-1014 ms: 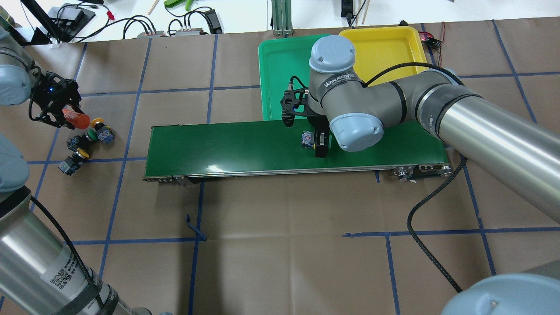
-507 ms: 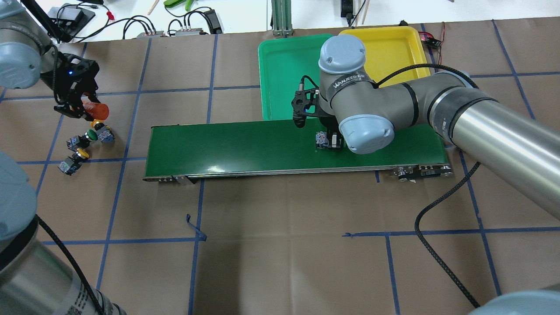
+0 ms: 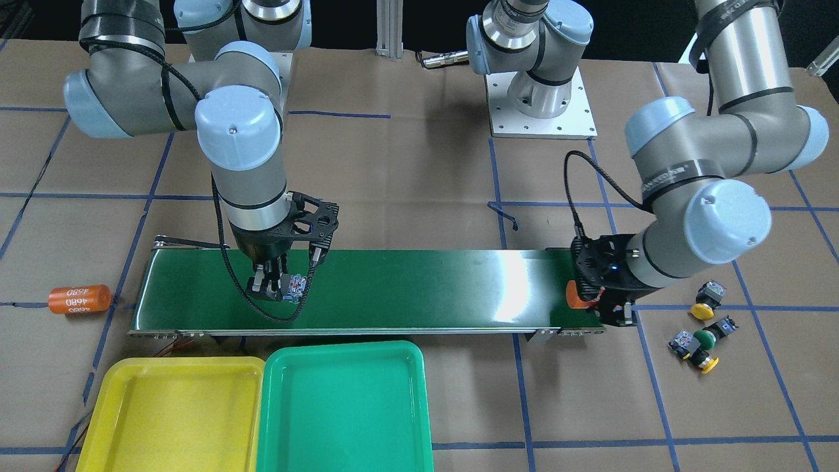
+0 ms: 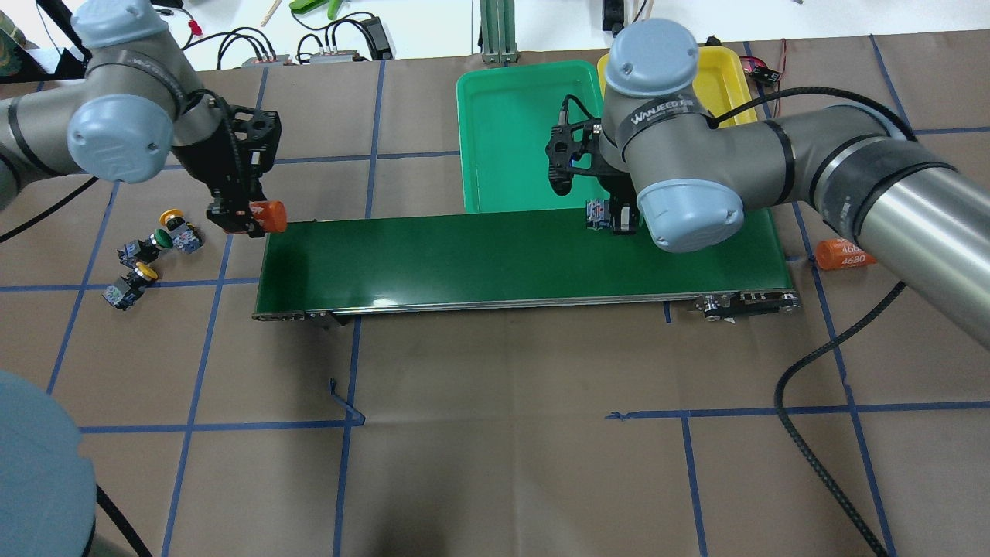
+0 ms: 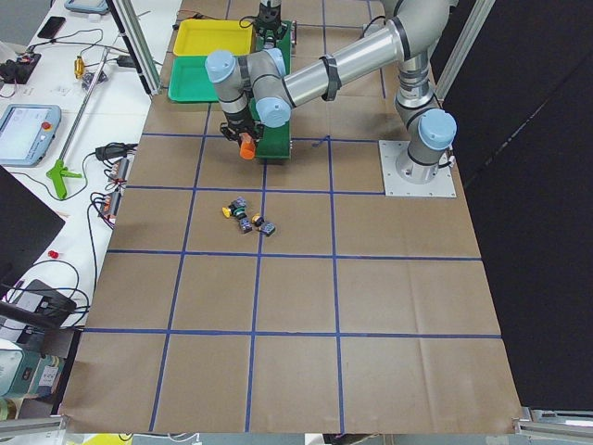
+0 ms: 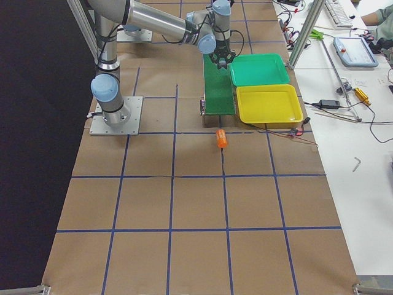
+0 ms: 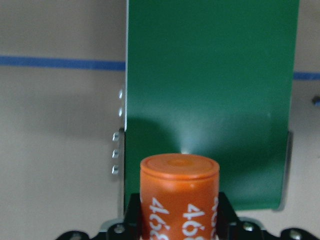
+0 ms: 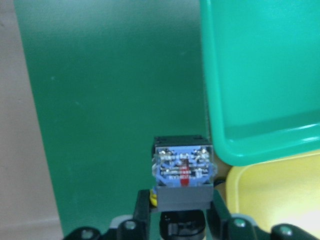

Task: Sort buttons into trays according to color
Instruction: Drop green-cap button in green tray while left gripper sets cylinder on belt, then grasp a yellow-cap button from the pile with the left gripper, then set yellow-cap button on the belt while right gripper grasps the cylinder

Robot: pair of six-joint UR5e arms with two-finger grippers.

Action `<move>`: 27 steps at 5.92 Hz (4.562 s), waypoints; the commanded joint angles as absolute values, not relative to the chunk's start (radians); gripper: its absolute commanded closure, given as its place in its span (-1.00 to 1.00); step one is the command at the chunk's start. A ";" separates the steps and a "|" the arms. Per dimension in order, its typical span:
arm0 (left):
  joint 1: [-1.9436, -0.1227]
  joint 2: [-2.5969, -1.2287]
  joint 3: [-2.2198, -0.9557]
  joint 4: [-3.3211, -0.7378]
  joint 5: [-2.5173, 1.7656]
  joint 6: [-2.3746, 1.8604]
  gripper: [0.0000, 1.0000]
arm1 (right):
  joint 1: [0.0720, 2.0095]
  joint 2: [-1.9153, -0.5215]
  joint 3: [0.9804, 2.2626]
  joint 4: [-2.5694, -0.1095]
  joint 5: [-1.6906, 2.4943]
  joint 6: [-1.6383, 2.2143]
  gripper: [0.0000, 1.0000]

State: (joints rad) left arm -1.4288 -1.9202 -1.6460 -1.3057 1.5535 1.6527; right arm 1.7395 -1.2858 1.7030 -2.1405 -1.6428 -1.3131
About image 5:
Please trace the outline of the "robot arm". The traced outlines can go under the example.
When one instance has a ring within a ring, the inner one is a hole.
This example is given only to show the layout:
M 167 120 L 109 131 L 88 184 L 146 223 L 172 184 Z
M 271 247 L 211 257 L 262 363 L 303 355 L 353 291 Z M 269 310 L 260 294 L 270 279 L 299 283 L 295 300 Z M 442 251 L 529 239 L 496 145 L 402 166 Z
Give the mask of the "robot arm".
M 259 2 L 259 12 L 253 24 L 264 46 L 266 48 L 275 47 L 287 32 L 287 26 L 282 21 L 282 1 L 261 0 Z
M 222 134 L 253 159 L 263 133 L 289 122 L 291 112 L 318 97 L 333 101 L 338 91 L 390 63 L 398 66 L 395 108 L 412 139 L 409 159 L 433 166 L 452 141 L 436 141 L 423 118 L 438 107 L 429 80 L 429 52 L 449 20 L 454 1 L 385 1 L 385 24 L 353 44 L 292 73 L 278 48 L 237 57 L 227 50 L 208 55 L 205 68 L 226 122 Z

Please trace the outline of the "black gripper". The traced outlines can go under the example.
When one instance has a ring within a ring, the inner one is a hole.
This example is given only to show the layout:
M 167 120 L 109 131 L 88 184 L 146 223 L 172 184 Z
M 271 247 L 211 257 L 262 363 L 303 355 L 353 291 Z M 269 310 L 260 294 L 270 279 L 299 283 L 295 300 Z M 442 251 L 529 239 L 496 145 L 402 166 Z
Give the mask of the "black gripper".
M 221 134 L 229 141 L 240 143 L 242 134 L 253 139 L 255 150 L 258 150 L 264 135 L 264 125 L 255 121 L 251 116 L 226 115 L 226 122 L 220 124 Z
M 287 33 L 280 9 L 261 9 L 254 21 L 254 28 L 266 46 L 276 46 Z

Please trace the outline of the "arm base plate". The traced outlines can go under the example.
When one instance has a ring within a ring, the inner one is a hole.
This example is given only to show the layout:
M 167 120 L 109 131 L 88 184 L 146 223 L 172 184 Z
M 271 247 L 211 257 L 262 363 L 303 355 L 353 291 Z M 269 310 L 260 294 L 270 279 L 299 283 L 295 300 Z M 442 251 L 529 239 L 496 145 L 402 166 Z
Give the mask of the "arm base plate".
M 446 154 L 437 164 L 423 166 L 408 153 L 409 141 L 380 140 L 380 160 L 387 197 L 455 198 L 457 196 Z

